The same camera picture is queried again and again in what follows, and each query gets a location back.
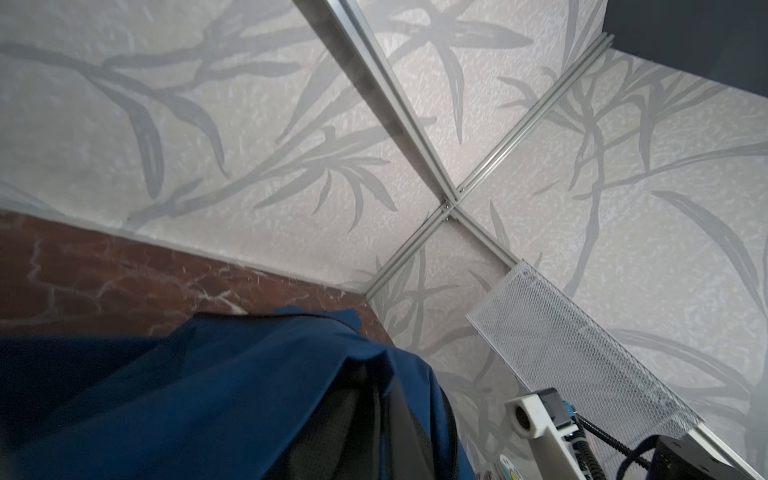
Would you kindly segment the blue jacket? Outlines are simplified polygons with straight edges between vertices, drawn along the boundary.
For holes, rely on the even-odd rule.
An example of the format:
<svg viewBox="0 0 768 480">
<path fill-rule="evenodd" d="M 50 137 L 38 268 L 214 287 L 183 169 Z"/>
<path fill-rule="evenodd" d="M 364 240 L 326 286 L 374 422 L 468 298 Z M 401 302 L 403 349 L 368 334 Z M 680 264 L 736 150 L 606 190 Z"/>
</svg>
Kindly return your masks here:
<svg viewBox="0 0 768 480">
<path fill-rule="evenodd" d="M 471 479 L 418 356 L 352 310 L 1 342 L 5 479 Z"/>
</svg>

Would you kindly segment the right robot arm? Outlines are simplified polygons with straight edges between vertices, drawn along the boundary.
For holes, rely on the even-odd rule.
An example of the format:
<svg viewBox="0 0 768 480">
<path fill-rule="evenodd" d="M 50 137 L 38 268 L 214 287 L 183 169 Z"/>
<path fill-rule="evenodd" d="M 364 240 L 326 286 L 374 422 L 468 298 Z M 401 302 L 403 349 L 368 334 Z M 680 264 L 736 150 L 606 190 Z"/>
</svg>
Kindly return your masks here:
<svg viewBox="0 0 768 480">
<path fill-rule="evenodd" d="M 606 479 L 606 476 L 603 469 L 600 473 L 593 473 L 597 460 L 586 441 L 585 432 L 624 456 L 615 479 L 624 479 L 633 465 L 646 472 L 646 479 L 749 479 L 747 474 L 717 460 L 695 442 L 651 435 L 630 449 L 582 415 L 575 413 L 572 420 L 577 432 L 570 437 L 571 445 L 592 479 Z"/>
</svg>

